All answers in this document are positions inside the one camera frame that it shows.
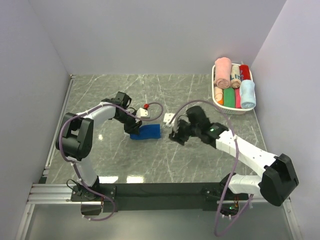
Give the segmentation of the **dark blue towel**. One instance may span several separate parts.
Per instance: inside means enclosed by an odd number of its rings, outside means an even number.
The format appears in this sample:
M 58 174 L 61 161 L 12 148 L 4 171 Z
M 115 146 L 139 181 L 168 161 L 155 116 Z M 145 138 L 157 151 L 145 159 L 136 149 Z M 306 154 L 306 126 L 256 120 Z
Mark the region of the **dark blue towel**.
M 160 139 L 162 137 L 161 126 L 160 124 L 143 125 L 139 128 L 139 134 L 131 133 L 129 137 L 131 140 L 136 140 L 136 141 Z

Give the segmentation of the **light blue towel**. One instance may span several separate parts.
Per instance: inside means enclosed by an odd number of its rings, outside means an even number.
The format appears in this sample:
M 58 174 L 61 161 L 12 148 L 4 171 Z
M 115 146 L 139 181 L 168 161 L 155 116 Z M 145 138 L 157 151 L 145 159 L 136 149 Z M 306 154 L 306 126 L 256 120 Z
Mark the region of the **light blue towel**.
M 242 109 L 252 109 L 256 106 L 255 83 L 252 80 L 243 80 L 239 92 Z

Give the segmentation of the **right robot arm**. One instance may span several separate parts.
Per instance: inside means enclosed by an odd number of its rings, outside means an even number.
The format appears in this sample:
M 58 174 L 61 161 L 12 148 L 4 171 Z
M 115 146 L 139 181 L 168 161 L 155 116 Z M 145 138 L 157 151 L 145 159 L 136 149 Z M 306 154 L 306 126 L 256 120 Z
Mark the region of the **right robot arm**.
M 200 106 L 186 112 L 188 120 L 172 113 L 164 115 L 163 122 L 172 129 L 169 138 L 184 145 L 190 137 L 225 152 L 251 168 L 255 175 L 234 174 L 230 182 L 220 187 L 220 195 L 230 200 L 237 194 L 260 195 L 273 206 L 281 206 L 299 185 L 293 162 L 282 153 L 276 156 L 232 133 L 228 127 L 210 122 Z

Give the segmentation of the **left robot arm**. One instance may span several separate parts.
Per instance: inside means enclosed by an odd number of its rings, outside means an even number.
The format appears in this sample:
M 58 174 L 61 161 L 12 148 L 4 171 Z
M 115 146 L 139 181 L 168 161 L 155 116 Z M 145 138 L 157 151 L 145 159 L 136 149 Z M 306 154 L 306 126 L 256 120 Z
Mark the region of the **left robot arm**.
M 140 133 L 142 121 L 137 119 L 137 111 L 127 111 L 131 101 L 129 95 L 119 91 L 114 98 L 105 98 L 91 109 L 77 114 L 68 112 L 63 116 L 55 147 L 62 158 L 71 164 L 78 177 L 74 190 L 77 196 L 83 196 L 89 201 L 102 196 L 99 177 L 89 159 L 94 128 L 115 119 L 123 124 L 125 133 Z

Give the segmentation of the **white plastic basket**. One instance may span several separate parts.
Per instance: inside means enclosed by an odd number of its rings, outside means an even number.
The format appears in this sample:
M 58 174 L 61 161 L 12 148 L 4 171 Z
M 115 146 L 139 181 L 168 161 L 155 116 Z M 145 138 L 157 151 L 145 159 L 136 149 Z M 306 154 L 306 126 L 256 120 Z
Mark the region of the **white plastic basket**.
M 256 107 L 255 83 L 248 65 L 213 65 L 212 99 L 219 113 L 243 115 Z

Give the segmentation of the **cream orange rolled towel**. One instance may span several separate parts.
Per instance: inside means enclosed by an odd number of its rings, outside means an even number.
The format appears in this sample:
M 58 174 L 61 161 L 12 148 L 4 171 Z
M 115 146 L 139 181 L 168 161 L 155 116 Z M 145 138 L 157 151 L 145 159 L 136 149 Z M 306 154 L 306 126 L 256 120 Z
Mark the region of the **cream orange rolled towel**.
M 224 91 L 222 88 L 215 86 L 214 87 L 214 99 L 215 101 L 220 104 L 220 105 L 224 105 Z

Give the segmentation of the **green rolled towel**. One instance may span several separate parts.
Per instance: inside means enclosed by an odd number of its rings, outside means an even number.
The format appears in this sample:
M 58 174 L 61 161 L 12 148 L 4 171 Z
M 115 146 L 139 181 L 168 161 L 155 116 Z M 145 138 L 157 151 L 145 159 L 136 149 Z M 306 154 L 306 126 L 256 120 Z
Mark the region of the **green rolled towel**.
M 236 107 L 236 95 L 232 87 L 223 90 L 223 106 L 227 108 Z

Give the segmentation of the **magenta rolled towel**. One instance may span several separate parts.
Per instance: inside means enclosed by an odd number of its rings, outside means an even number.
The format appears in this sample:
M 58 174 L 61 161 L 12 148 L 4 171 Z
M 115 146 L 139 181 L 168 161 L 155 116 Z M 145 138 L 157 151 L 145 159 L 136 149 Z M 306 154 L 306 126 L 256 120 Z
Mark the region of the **magenta rolled towel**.
M 234 90 L 235 92 L 235 108 L 236 109 L 241 109 L 241 95 L 240 95 L 240 89 L 236 88 Z

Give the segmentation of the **pink rolled towel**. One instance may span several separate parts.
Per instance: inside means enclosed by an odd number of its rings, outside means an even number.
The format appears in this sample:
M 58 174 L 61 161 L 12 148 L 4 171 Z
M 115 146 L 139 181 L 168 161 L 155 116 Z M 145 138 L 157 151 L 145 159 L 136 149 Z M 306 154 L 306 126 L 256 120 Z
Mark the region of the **pink rolled towel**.
M 217 87 L 221 89 L 227 89 L 230 87 L 231 68 L 232 68 L 232 62 L 227 57 L 221 57 L 215 61 L 214 84 Z

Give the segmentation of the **beige rolled towel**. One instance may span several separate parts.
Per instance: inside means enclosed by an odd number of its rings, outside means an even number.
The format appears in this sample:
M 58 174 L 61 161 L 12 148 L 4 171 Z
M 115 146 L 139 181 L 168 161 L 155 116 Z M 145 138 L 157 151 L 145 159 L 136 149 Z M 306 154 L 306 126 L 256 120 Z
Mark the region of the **beige rolled towel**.
M 232 65 L 230 72 L 230 86 L 233 89 L 237 89 L 240 87 L 242 83 L 240 69 L 238 65 Z

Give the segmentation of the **red rolled towel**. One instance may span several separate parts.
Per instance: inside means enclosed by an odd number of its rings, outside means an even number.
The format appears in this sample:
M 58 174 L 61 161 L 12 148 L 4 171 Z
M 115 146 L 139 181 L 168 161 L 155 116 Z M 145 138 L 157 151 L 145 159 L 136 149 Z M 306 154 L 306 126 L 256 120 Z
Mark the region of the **red rolled towel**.
M 240 70 L 240 78 L 242 81 L 244 80 L 252 80 L 251 77 L 251 71 L 248 65 L 246 64 L 241 64 L 239 66 L 239 70 Z

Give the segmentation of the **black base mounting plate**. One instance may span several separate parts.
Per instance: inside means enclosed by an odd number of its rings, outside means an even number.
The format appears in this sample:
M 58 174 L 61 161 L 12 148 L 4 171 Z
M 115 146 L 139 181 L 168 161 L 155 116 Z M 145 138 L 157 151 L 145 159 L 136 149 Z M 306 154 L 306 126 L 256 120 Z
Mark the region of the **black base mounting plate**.
M 98 193 L 117 211 L 193 210 L 215 212 L 223 192 L 218 182 L 101 183 Z

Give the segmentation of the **aluminium rail frame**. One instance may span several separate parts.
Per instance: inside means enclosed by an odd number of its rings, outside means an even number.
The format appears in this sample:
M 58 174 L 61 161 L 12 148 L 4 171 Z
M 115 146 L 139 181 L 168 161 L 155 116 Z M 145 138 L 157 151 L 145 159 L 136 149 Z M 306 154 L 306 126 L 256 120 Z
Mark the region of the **aluminium rail frame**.
M 20 221 L 16 239 L 24 240 L 36 205 L 80 204 L 84 216 L 97 205 L 102 212 L 193 210 L 215 211 L 235 217 L 239 201 L 247 201 L 250 194 L 223 194 L 226 181 L 190 183 L 99 183 L 97 190 L 88 190 L 80 183 L 33 184 Z

